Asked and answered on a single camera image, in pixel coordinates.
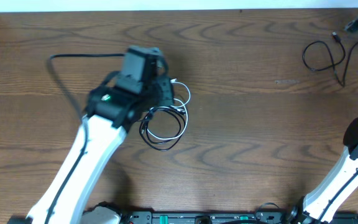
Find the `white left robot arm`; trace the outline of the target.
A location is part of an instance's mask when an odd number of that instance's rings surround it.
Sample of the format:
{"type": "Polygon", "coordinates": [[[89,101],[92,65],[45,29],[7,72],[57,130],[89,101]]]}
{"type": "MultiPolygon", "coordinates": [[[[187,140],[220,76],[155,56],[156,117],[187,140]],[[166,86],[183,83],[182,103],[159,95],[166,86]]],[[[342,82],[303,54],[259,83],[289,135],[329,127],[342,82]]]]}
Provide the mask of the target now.
{"type": "Polygon", "coordinates": [[[9,223],[79,223],[90,194],[107,162],[124,142],[131,126],[154,106],[173,104],[173,87],[162,51],[130,46],[119,71],[109,73],[88,95],[81,110],[62,85],[81,119],[75,141],[42,198],[24,217],[9,223]]]}

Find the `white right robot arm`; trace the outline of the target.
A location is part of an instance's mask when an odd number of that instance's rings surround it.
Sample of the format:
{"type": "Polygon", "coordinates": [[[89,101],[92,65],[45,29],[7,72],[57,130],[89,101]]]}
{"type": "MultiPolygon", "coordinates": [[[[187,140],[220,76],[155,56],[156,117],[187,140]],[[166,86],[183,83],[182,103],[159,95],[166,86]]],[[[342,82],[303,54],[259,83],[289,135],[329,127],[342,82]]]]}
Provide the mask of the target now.
{"type": "MultiPolygon", "coordinates": [[[[358,16],[348,23],[347,32],[358,32],[358,16]]],[[[306,52],[302,60],[307,69],[320,72],[331,68],[338,84],[346,85],[346,74],[352,51],[358,45],[356,42],[351,49],[342,51],[342,58],[335,62],[329,54],[331,65],[324,68],[313,68],[306,62],[306,52]]],[[[334,167],[323,181],[302,197],[286,215],[285,223],[331,223],[341,204],[358,188],[358,118],[347,127],[343,137],[344,150],[334,167]]]]}

